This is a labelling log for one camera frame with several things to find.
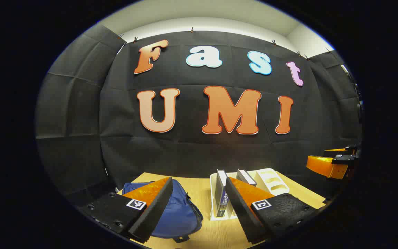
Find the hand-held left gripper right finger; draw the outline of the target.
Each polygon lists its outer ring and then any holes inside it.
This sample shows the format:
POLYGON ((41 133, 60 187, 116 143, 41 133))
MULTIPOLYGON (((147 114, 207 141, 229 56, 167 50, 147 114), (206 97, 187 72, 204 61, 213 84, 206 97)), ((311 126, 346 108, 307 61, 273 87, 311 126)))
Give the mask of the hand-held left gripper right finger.
POLYGON ((226 192, 242 230, 252 244, 277 240, 299 230, 325 206, 291 193, 274 195, 234 177, 226 178, 226 192))

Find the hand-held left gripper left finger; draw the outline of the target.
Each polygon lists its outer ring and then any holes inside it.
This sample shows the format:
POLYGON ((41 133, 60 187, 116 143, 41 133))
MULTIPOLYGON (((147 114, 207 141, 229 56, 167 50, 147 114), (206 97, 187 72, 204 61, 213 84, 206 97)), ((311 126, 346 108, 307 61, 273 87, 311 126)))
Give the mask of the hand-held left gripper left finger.
POLYGON ((172 191, 173 180, 165 177, 126 194, 110 192, 78 210, 124 238, 145 243, 161 219, 172 191))

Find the blue schoolbag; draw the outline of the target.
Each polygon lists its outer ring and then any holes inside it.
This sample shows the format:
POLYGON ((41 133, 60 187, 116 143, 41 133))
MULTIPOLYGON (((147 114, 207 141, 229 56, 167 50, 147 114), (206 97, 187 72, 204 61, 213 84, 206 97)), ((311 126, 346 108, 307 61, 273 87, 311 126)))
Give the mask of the blue schoolbag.
MULTIPOLYGON (((147 183, 125 183, 121 194, 142 187, 147 183)), ((189 240, 189 235, 202 227, 203 215, 191 201, 181 184, 173 179, 173 191, 151 237, 173 239, 177 243, 189 240)))

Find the dark blue cover book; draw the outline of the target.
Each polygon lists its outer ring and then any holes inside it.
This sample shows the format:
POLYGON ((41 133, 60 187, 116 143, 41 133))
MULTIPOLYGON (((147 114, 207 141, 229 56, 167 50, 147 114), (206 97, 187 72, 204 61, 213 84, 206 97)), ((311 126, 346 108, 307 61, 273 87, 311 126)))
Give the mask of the dark blue cover book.
POLYGON ((216 217, 225 215, 228 204, 228 195, 226 193, 227 174, 224 170, 217 170, 216 186, 215 186, 215 202, 216 202, 216 217))

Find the portrait cover book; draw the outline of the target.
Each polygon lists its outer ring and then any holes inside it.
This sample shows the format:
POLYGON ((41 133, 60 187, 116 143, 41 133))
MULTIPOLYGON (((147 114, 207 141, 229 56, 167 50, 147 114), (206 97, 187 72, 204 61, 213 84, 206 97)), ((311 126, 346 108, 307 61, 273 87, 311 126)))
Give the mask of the portrait cover book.
POLYGON ((236 178, 242 182, 248 183, 251 186, 257 186, 257 182, 254 180, 254 178, 244 169, 237 169, 236 178))

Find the white bookshelf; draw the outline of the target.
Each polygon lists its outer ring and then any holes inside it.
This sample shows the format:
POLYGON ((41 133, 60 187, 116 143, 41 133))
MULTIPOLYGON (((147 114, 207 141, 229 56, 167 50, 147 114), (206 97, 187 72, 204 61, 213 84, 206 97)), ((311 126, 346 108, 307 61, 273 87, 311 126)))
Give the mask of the white bookshelf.
MULTIPOLYGON (((250 170, 247 173, 256 182, 256 187, 264 191, 270 192, 271 194, 277 196, 283 193, 289 193, 290 188, 287 186, 284 180, 278 175, 278 172, 271 168, 250 170)), ((226 211, 223 216, 217 216, 218 205, 215 198, 216 186, 217 186, 217 173, 214 172, 209 177, 210 180, 210 194, 211 194, 211 211, 210 220, 220 221, 220 220, 230 220, 236 219, 237 215, 231 204, 227 205, 226 211)))

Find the black backdrop cloth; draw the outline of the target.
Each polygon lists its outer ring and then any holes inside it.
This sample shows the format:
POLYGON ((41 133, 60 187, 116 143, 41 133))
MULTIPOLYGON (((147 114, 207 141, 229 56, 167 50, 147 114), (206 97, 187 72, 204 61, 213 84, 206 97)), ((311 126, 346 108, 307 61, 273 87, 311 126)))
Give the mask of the black backdrop cloth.
POLYGON ((306 60, 245 35, 196 31, 121 41, 95 26, 47 71, 36 106, 43 165, 74 205, 122 189, 143 172, 208 178, 273 168, 331 199, 341 181, 307 169, 308 155, 361 139, 355 87, 340 55, 306 60), (207 86, 236 103, 261 93, 254 135, 204 134, 207 86))

